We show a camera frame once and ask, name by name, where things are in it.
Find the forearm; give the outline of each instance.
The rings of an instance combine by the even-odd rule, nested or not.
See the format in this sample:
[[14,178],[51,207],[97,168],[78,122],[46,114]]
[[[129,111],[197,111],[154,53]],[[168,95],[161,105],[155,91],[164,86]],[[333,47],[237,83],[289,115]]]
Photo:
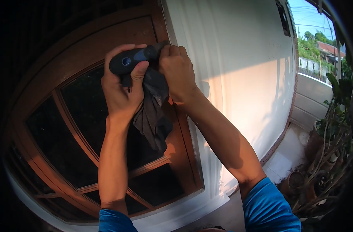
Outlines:
[[183,102],[181,107],[195,122],[222,164],[238,180],[244,199],[266,177],[252,146],[200,90],[194,91]]
[[107,120],[105,138],[100,151],[98,186],[101,208],[120,211],[124,214],[124,198],[128,188],[126,163],[126,137],[128,125],[110,125]]

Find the tree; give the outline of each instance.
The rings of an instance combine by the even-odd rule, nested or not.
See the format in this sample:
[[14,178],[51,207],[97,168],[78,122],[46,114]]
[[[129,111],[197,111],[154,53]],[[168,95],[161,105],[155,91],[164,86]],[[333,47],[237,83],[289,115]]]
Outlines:
[[348,62],[346,61],[346,57],[341,62],[341,77],[349,77],[353,80],[353,71],[349,66]]
[[309,31],[304,33],[304,37],[307,38],[307,40],[314,40],[314,35]]
[[327,37],[319,30],[317,30],[316,34],[314,35],[314,38],[316,41],[321,41],[323,43],[330,44],[332,46],[337,47],[336,39],[334,40],[327,39]]

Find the sky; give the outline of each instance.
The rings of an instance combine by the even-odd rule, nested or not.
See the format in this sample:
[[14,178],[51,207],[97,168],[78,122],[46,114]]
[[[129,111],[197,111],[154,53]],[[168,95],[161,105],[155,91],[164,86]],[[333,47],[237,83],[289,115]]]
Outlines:
[[318,13],[317,9],[305,0],[288,0],[288,2],[290,3],[298,35],[304,36],[306,31],[310,31],[314,35],[319,30],[326,35],[327,39],[336,38],[332,21],[325,14]]

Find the wooden door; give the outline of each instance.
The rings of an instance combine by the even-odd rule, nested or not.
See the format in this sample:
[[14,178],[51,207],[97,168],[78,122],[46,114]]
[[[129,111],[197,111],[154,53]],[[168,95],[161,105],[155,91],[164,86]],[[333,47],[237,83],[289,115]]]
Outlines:
[[[12,144],[6,162],[17,169],[17,175],[25,179],[22,182],[35,186],[37,191],[31,194],[43,200],[42,205],[66,212],[68,216],[56,212],[64,220],[73,216],[88,221],[99,216],[97,172],[108,115],[100,85],[104,56],[120,44],[155,44],[167,39],[160,8],[149,6],[149,15],[134,15],[125,21],[119,16],[113,25],[64,49],[41,68],[12,109]],[[186,115],[171,99],[163,110],[174,125],[165,153],[147,147],[147,140],[134,126],[129,129],[125,200],[130,216],[163,207],[202,187]],[[31,179],[26,170],[17,168],[21,165],[16,160],[25,160],[49,191],[36,187],[33,179],[37,177]]]

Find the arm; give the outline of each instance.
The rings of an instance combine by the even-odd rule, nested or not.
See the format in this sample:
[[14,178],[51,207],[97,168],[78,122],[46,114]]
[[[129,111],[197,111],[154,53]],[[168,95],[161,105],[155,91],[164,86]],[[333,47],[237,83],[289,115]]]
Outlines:
[[160,72],[166,77],[172,99],[185,110],[222,164],[238,180],[244,201],[250,190],[266,177],[255,151],[198,89],[184,47],[167,45],[162,49]]
[[126,164],[126,137],[129,123],[140,109],[143,95],[143,77],[149,65],[147,61],[137,64],[131,72],[132,87],[125,91],[118,76],[109,70],[110,60],[118,53],[135,48],[145,48],[146,44],[121,45],[105,56],[105,75],[101,79],[108,107],[106,132],[100,151],[98,186],[102,209],[111,209],[128,215],[125,196],[128,188],[128,167]]

